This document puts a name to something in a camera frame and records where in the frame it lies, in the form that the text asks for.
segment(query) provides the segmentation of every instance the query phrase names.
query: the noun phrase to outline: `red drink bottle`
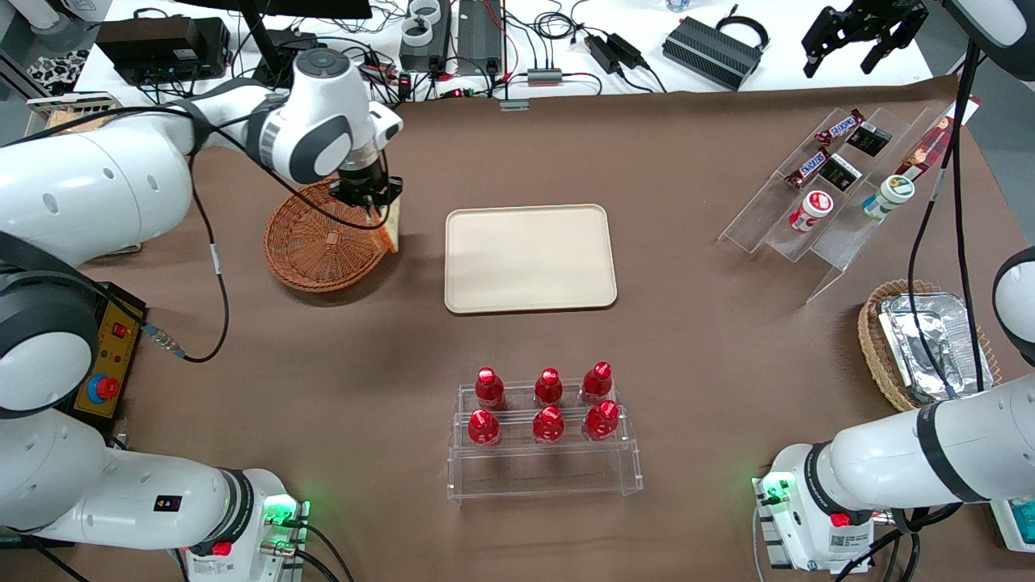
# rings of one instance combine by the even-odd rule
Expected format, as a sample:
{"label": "red drink bottle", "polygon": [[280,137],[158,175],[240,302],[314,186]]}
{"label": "red drink bottle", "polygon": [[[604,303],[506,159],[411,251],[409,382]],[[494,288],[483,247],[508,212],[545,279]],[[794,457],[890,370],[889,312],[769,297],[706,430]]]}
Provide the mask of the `red drink bottle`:
{"label": "red drink bottle", "polygon": [[583,436],[589,440],[603,440],[618,428],[618,405],[605,400],[589,409],[583,420]]}
{"label": "red drink bottle", "polygon": [[611,379],[611,365],[600,361],[586,373],[583,378],[582,388],[579,390],[579,402],[592,406],[608,400],[611,394],[611,386],[614,381]]}
{"label": "red drink bottle", "polygon": [[471,421],[467,425],[467,435],[475,444],[496,446],[503,438],[500,436],[500,421],[492,412],[475,410],[471,413]]}
{"label": "red drink bottle", "polygon": [[535,442],[550,444],[557,442],[564,434],[564,416],[556,406],[548,406],[532,419],[532,434]]}
{"label": "red drink bottle", "polygon": [[561,385],[561,375],[553,368],[542,371],[535,381],[535,405],[539,408],[557,406],[561,402],[564,386]]}
{"label": "red drink bottle", "polygon": [[478,379],[474,382],[474,394],[478,397],[478,406],[485,410],[498,412],[506,410],[507,399],[503,395],[503,380],[489,367],[478,371]]}

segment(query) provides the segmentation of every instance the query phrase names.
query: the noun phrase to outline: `tape roll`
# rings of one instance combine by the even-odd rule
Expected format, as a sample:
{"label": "tape roll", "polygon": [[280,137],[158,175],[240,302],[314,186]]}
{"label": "tape roll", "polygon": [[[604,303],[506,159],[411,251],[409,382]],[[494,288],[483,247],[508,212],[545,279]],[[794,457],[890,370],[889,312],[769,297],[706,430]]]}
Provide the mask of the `tape roll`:
{"label": "tape roll", "polygon": [[410,17],[403,21],[403,42],[411,47],[423,47],[432,41],[432,24],[421,17]]}
{"label": "tape roll", "polygon": [[413,0],[410,2],[410,16],[424,19],[428,26],[434,26],[442,18],[439,0]]}

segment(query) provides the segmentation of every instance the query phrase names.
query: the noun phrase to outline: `acrylic display stand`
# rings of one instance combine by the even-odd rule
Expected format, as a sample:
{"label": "acrylic display stand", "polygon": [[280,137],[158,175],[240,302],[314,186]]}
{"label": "acrylic display stand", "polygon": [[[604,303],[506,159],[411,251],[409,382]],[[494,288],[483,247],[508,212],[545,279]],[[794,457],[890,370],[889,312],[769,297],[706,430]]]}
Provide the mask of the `acrylic display stand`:
{"label": "acrylic display stand", "polygon": [[[762,186],[747,206],[744,206],[730,226],[726,227],[718,239],[732,240],[751,254],[763,244],[768,244],[793,263],[811,251],[830,264],[830,271],[805,300],[806,303],[811,301],[845,274],[859,251],[877,232],[881,221],[875,221],[863,213],[863,201],[877,192],[885,178],[894,174],[901,161],[910,153],[910,149],[930,128],[938,115],[937,111],[928,108],[912,123],[907,123],[887,110],[878,109],[871,115],[867,115],[866,120],[891,134],[892,138],[877,156],[870,156],[847,142],[854,128],[826,148],[830,153],[836,153],[852,164],[862,173],[860,178],[841,192],[816,172],[805,181],[801,190],[795,188],[785,181],[785,178],[816,155],[822,146],[816,141],[816,134],[830,128],[849,116],[849,112],[835,109],[773,172],[769,181]],[[833,198],[834,208],[829,215],[817,222],[811,231],[799,233],[791,228],[788,219],[805,195],[814,190],[829,194]],[[926,196],[918,190],[914,198],[926,198]]]}
{"label": "acrylic display stand", "polygon": [[564,434],[551,444],[538,444],[532,437],[532,419],[539,411],[533,402],[534,382],[504,388],[507,409],[493,413],[502,437],[496,446],[471,441],[467,426],[478,399],[473,384],[460,387],[449,439],[449,499],[461,503],[465,499],[605,492],[624,496],[644,488],[637,435],[617,387],[609,398],[619,404],[618,429],[604,440],[590,441],[582,435],[582,421],[589,411],[578,402],[582,380],[562,382],[564,396],[558,408],[564,416]]}

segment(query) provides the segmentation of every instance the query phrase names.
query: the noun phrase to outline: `round wicker basket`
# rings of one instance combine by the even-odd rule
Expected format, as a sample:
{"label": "round wicker basket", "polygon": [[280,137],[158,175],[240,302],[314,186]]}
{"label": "round wicker basket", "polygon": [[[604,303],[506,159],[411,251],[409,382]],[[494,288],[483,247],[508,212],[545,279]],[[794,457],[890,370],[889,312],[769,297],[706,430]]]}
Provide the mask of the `round wicker basket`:
{"label": "round wicker basket", "polygon": [[[332,198],[324,180],[299,193],[327,212],[365,224],[366,212]],[[263,252],[273,275],[285,285],[310,293],[345,289],[365,277],[385,256],[376,231],[349,228],[289,196],[269,217]]]}
{"label": "round wicker basket", "polygon": [[[915,293],[934,293],[941,291],[941,288],[923,281],[915,281],[913,290]],[[899,279],[885,283],[869,295],[869,298],[863,303],[862,310],[859,311],[859,344],[862,346],[863,355],[866,356],[869,373],[874,376],[877,386],[881,388],[881,392],[895,408],[906,411],[919,408],[920,403],[903,385],[901,378],[898,376],[898,366],[895,365],[891,348],[884,338],[884,329],[881,328],[881,322],[877,318],[878,301],[903,293],[909,293],[909,285],[905,279]],[[993,385],[1000,384],[1003,377],[999,372],[999,363],[988,347],[988,339],[981,332],[980,327],[977,328],[977,341],[981,345],[981,350],[984,351],[985,359],[988,360]]]}

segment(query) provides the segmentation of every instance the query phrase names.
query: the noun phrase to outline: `brown table mat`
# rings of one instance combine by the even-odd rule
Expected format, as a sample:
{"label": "brown table mat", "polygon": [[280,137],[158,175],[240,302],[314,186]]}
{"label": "brown table mat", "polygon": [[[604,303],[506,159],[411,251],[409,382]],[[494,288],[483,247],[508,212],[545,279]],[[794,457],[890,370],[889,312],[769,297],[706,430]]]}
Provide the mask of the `brown table mat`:
{"label": "brown table mat", "polygon": [[[405,106],[406,130],[389,149],[392,170],[406,178],[403,251],[330,298],[290,291],[266,270],[262,232],[284,199],[279,186],[240,154],[207,150],[197,176],[230,291],[230,337],[204,366],[142,344],[127,388],[131,446],[274,471],[313,501],[313,523],[336,542],[358,582],[753,580],[749,477],[788,444],[827,440],[894,412],[869,378],[855,318],[875,287],[905,277],[923,203],[891,214],[807,308],[826,272],[819,261],[752,257],[716,237],[832,108],[886,107],[907,118],[944,108],[953,92],[953,80],[940,79],[541,99],[527,113],[475,99]],[[963,156],[976,313],[1011,379],[1027,368],[995,322],[990,285],[1026,244],[969,134]],[[918,198],[933,181],[920,180]],[[585,202],[610,217],[619,286],[612,309],[446,311],[451,210]],[[917,274],[958,291],[951,219],[945,196]],[[90,273],[144,297],[152,320],[188,353],[206,352],[220,303],[197,211],[144,249]],[[518,380],[546,366],[579,375],[598,359],[614,363],[635,423],[643,492],[463,508],[446,499],[459,383],[483,365]],[[1031,579],[1035,558],[994,547],[982,512],[968,508],[925,530],[918,582]],[[329,558],[319,544],[312,550]],[[179,576],[162,552],[57,553],[95,581]],[[34,553],[2,552],[0,579],[64,575]]]}

